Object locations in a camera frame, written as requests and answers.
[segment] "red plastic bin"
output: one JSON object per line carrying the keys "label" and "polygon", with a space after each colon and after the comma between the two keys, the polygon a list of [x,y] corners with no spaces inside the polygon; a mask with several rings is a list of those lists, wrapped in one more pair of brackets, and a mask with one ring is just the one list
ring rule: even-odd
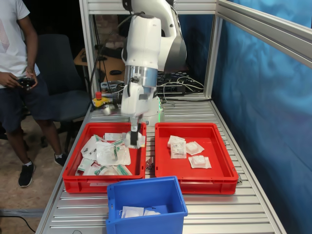
{"label": "red plastic bin", "polygon": [[[191,168],[188,158],[171,159],[170,136],[196,141],[209,158],[210,169]],[[177,176],[183,194],[234,194],[238,174],[214,123],[158,123],[155,126],[155,175]]]}
{"label": "red plastic bin", "polygon": [[[145,178],[146,148],[129,149],[131,164],[126,166],[132,175],[75,175],[82,160],[81,149],[94,134],[103,137],[105,133],[127,133],[130,123],[88,123],[84,127],[79,141],[63,173],[66,191],[69,193],[106,193],[112,183],[130,179]],[[146,136],[146,125],[141,125],[143,136]]]}

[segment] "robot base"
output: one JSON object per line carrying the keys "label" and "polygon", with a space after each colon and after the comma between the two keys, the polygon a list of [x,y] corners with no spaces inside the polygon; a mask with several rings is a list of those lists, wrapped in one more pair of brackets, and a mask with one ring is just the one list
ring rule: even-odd
{"label": "robot base", "polygon": [[151,102],[151,108],[149,112],[145,113],[142,118],[142,123],[146,123],[146,126],[155,126],[156,123],[163,122],[165,114],[160,105],[159,97],[153,98]]}

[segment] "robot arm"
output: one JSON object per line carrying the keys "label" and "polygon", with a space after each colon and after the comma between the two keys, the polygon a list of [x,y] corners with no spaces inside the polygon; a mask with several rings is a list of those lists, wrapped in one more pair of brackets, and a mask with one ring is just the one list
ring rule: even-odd
{"label": "robot arm", "polygon": [[121,113],[130,117],[131,131],[125,144],[139,148],[138,123],[156,96],[158,70],[171,73],[185,64],[186,46],[173,0],[124,0],[126,10],[144,12],[133,16],[122,58],[125,88]]}

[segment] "person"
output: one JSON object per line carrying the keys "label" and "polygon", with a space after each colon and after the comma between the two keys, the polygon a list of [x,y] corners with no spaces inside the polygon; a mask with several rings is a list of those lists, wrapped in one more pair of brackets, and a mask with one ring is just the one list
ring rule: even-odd
{"label": "person", "polygon": [[[0,122],[8,140],[23,163],[19,186],[28,187],[35,171],[23,143],[21,111],[23,103],[42,129],[55,154],[55,163],[64,166],[67,155],[62,153],[53,117],[47,85],[35,64],[38,36],[22,0],[0,0]],[[26,44],[22,39],[22,30]],[[19,83],[20,78],[32,78],[30,90]]]}

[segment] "blue plastic bin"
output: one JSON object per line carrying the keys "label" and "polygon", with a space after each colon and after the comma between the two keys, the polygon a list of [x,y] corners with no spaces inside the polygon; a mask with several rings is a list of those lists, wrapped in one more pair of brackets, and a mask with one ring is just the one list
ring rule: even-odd
{"label": "blue plastic bin", "polygon": [[[118,182],[107,187],[107,234],[182,234],[187,208],[176,176]],[[123,206],[161,214],[121,218]]]}

